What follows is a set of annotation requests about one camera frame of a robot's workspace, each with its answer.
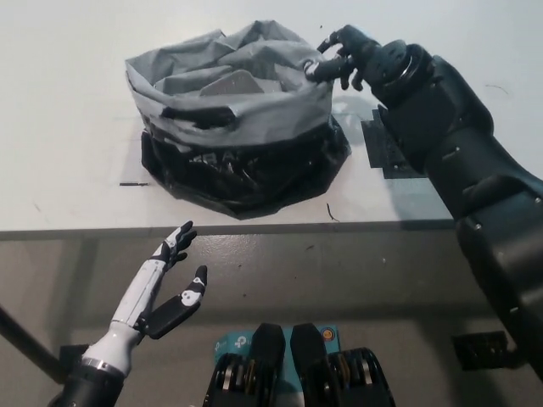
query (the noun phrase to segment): gray floor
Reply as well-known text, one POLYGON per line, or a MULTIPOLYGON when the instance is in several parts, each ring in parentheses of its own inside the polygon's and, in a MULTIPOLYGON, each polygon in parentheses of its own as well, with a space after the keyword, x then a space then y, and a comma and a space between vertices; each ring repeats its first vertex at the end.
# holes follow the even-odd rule
MULTIPOLYGON (((0 303, 50 349, 105 332, 157 239, 0 243, 0 303)), ((536 406, 528 367, 461 372, 451 335, 501 329, 450 231, 199 237, 159 302, 210 269, 202 309, 143 341, 119 406, 201 405, 213 345, 262 321, 335 323, 343 348, 372 348, 399 407, 536 406)), ((0 340, 1 406, 43 406, 58 388, 0 340)))

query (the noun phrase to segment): robotic hand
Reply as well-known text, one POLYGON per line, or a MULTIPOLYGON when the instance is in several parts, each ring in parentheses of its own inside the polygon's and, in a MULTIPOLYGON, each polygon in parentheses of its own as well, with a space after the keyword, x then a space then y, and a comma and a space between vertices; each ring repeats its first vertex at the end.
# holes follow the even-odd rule
POLYGON ((456 222, 479 286, 543 380, 543 181, 493 137, 488 109, 458 71, 417 44, 381 47, 347 25, 318 48, 336 58, 307 61, 312 81, 366 82, 381 120, 409 164, 427 174, 456 222))
POLYGON ((179 326, 200 307, 207 285, 207 268, 196 270, 187 289, 152 310, 165 273, 196 237, 188 222, 171 233, 145 260, 125 292, 108 332, 91 345, 70 373, 53 407, 112 407, 130 373, 132 350, 147 335, 159 339, 179 326))

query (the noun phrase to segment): black plastic bag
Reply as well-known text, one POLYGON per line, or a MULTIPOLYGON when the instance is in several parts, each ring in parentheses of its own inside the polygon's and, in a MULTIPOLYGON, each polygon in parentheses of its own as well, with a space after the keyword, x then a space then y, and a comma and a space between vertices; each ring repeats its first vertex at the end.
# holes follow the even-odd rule
POLYGON ((247 219, 325 193, 350 154, 337 121, 294 140, 231 148, 180 151, 171 135, 149 123, 142 163, 176 198, 247 219))

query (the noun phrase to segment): gray bag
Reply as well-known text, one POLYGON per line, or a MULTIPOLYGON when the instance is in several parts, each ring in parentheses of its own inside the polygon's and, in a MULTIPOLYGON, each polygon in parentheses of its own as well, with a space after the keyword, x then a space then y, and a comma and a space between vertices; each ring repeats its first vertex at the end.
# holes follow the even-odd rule
MULTIPOLYGON (((303 165, 307 177, 315 155, 326 153, 324 142, 346 144, 330 115, 333 84, 308 82, 303 73, 308 59, 323 56, 275 21, 256 21, 231 36, 213 31, 128 59, 127 78, 146 128, 143 165, 181 198, 237 217, 249 207, 273 211, 300 200, 284 197, 293 175, 301 176, 299 169, 271 182, 262 177, 263 167, 255 166, 264 148, 266 170, 277 172, 273 166, 287 163, 290 153, 303 161, 304 146, 309 166, 293 165, 303 165), (272 163, 274 152, 279 155, 272 163)), ((348 148, 339 150, 346 157, 348 148)), ((333 161, 332 178, 344 157, 333 161)))

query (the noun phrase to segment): metal pole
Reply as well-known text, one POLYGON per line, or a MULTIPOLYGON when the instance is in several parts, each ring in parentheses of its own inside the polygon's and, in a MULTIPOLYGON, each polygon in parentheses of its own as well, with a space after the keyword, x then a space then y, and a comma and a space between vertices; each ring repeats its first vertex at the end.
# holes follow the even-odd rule
POLYGON ((0 335, 14 345, 26 358, 56 383, 64 384, 67 370, 51 352, 43 347, 6 310, 0 307, 0 335))

